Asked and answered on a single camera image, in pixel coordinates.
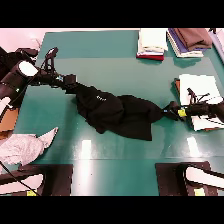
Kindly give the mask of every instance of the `yellow tag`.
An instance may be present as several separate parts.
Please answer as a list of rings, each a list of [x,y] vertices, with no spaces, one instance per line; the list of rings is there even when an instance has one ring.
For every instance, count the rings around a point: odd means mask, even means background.
[[[184,109],[178,110],[178,114],[179,114],[180,117],[186,117],[187,116]]]
[[[195,196],[205,196],[204,188],[194,189]]]
[[[27,191],[26,196],[37,196],[33,191]]]

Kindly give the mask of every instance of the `teal tabletop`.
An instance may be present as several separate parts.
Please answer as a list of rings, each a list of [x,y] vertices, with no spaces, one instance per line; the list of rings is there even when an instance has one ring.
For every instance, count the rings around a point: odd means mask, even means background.
[[[224,68],[214,48],[201,59],[176,58],[167,41],[169,51],[159,62],[136,59],[137,41],[138,31],[46,33],[36,64],[58,47],[58,73],[75,74],[84,85],[160,107],[179,100],[173,80],[180,74],[215,76],[224,96]],[[151,142],[109,131],[99,134],[78,115],[75,95],[49,86],[28,87],[14,133],[42,135],[54,127],[59,131],[53,144],[33,163],[73,164],[71,195],[159,195],[157,162],[209,161],[214,171],[224,172],[222,129],[195,132],[186,123],[162,118],[152,124]],[[196,141],[196,152],[189,139]]]

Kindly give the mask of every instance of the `crumpled black fabric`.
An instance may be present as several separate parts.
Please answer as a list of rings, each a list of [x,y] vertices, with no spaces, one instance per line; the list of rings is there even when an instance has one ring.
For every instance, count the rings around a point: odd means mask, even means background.
[[[109,130],[127,138],[152,141],[151,123],[163,117],[156,104],[132,95],[116,97],[79,83],[75,93],[78,113],[100,134]]]

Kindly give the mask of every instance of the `stack of folded clothes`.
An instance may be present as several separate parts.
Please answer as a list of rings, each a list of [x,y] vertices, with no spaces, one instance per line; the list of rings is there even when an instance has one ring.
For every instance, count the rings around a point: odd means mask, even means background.
[[[143,28],[139,31],[136,58],[163,61],[164,51],[168,50],[166,32],[168,28]]]
[[[222,62],[224,63],[224,31],[221,29],[217,34],[213,32],[209,32],[210,37],[212,38],[212,42],[215,45],[216,50]]]
[[[205,28],[168,28],[168,39],[177,57],[201,58],[212,47],[212,39]]]

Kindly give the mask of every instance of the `brown folded cloth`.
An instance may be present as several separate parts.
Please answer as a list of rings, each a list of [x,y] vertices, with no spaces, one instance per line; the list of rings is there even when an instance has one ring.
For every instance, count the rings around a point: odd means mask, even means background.
[[[212,47],[212,39],[205,28],[174,28],[174,30],[189,51]]]

